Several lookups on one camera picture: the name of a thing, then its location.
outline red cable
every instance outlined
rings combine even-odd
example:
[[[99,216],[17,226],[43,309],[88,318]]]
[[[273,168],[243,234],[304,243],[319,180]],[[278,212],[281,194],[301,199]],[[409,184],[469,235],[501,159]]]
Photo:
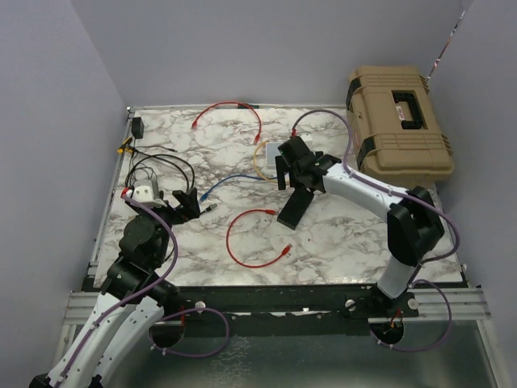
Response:
[[[202,115],[204,115],[205,112],[209,111],[210,109],[212,109],[212,108],[214,108],[214,107],[216,107],[218,105],[223,105],[223,104],[227,104],[227,103],[231,103],[231,104],[236,103],[237,105],[242,105],[243,107],[250,109],[253,112],[253,114],[257,117],[257,120],[258,120],[258,133],[257,133],[257,136],[255,136],[255,139],[253,140],[253,144],[257,144],[259,142],[259,139],[260,139],[260,133],[262,132],[262,121],[260,120],[259,114],[254,110],[254,108],[252,106],[250,106],[247,103],[239,103],[238,101],[222,101],[220,103],[215,103],[213,105],[210,105],[208,108],[206,108],[204,111],[202,111],[195,118],[194,121],[192,121],[192,129],[195,129],[197,127],[197,120],[199,120],[200,117]]]
[[[270,261],[268,263],[265,263],[265,264],[250,265],[250,264],[245,264],[242,261],[240,261],[239,259],[237,259],[233,255],[233,252],[229,249],[229,232],[231,231],[233,224],[235,224],[235,222],[240,217],[245,216],[245,215],[247,215],[249,213],[255,213],[255,212],[262,212],[262,213],[271,214],[271,215],[275,215],[276,214],[276,211],[275,210],[271,210],[271,209],[252,209],[252,210],[246,210],[244,213],[239,214],[238,216],[236,216],[233,219],[233,221],[230,222],[229,227],[228,227],[228,231],[226,232],[226,249],[228,250],[228,253],[229,253],[230,257],[233,259],[233,261],[235,263],[237,263],[237,264],[239,264],[239,265],[241,265],[243,267],[246,267],[246,268],[263,268],[263,267],[267,267],[268,265],[272,265],[273,263],[276,263],[278,260],[280,260],[282,257],[286,256],[286,254],[289,253],[289,251],[291,250],[291,247],[292,247],[291,244],[288,244],[282,250],[282,253],[280,253],[280,255],[276,259],[273,259],[272,261]]]

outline gray floor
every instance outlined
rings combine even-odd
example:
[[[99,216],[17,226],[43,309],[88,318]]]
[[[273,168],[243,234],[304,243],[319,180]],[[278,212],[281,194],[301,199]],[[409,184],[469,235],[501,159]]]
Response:
[[[406,325],[401,344],[438,338],[443,323]],[[187,339],[178,349],[206,352],[219,339]],[[402,354],[371,337],[234,337],[219,356],[190,360],[163,356],[142,341],[108,387],[149,388],[490,388],[495,387],[475,322],[455,323],[448,342],[433,351]]]

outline blue cable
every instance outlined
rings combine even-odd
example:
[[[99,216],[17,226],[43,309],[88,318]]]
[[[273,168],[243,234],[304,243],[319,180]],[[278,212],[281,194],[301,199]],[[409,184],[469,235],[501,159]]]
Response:
[[[217,186],[219,186],[221,183],[226,182],[228,179],[232,179],[232,178],[248,178],[248,179],[255,179],[255,180],[264,180],[264,179],[262,179],[262,178],[259,178],[258,176],[251,176],[251,175],[245,175],[245,174],[236,174],[236,175],[230,175],[230,176],[227,176],[227,177],[226,177],[226,178],[224,178],[223,180],[220,180],[219,182],[217,182],[216,184],[214,184],[212,187],[210,187],[210,188],[209,188],[209,190],[208,190],[207,192],[205,192],[205,193],[201,196],[201,198],[200,198],[200,202],[203,202],[204,200],[206,200],[214,188],[216,188]]]

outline table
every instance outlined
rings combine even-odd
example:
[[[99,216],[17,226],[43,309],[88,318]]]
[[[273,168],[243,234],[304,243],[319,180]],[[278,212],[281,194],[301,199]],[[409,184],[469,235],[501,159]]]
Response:
[[[263,141],[285,141],[292,123],[308,109],[266,108],[258,113],[263,121]],[[144,138],[138,146],[165,146],[178,151],[195,168],[195,185],[200,195],[213,184],[232,174],[255,175],[252,165],[253,145],[258,124],[246,109],[213,109],[198,122],[197,109],[142,109],[135,112],[145,123]],[[310,133],[313,150],[343,156],[347,129],[331,115],[318,113],[306,117],[298,133]],[[148,148],[147,153],[163,150]],[[264,156],[259,159],[263,165]],[[354,155],[347,161],[355,167]],[[122,164],[104,238],[99,249],[94,286],[99,287],[106,271],[116,260],[118,242],[125,225],[135,213],[120,199],[129,156]],[[183,177],[173,168],[154,162],[146,163],[158,174],[160,189],[166,199],[174,199],[172,190],[185,189]],[[200,285],[325,285],[375,283],[389,258],[386,225],[375,215],[344,198],[318,193],[296,230],[279,224],[275,217],[251,214],[239,220],[232,229],[233,253],[248,264],[260,264],[275,258],[288,244],[288,256],[269,267],[249,269],[237,265],[225,248],[229,223],[241,212],[253,209],[281,210],[292,189],[280,192],[273,183],[251,179],[231,179],[216,188],[201,208],[217,203],[199,220],[174,227],[179,242],[179,260],[167,278],[178,286]],[[440,207],[433,191],[434,201]],[[428,255],[448,251],[451,236],[446,235]],[[164,269],[158,270],[161,275]],[[429,263],[418,278],[435,282],[460,282],[461,266],[456,255]]]

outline gray wall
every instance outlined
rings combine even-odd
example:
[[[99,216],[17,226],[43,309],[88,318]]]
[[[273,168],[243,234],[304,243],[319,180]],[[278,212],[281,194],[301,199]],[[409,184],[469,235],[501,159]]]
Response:
[[[0,386],[51,366],[86,273],[124,103],[68,0],[0,12]]]
[[[517,382],[517,3],[476,1],[431,79],[431,98],[455,150],[442,187],[460,226],[462,261],[482,284]]]
[[[343,103],[358,65],[427,74],[461,0],[73,0],[129,105]]]

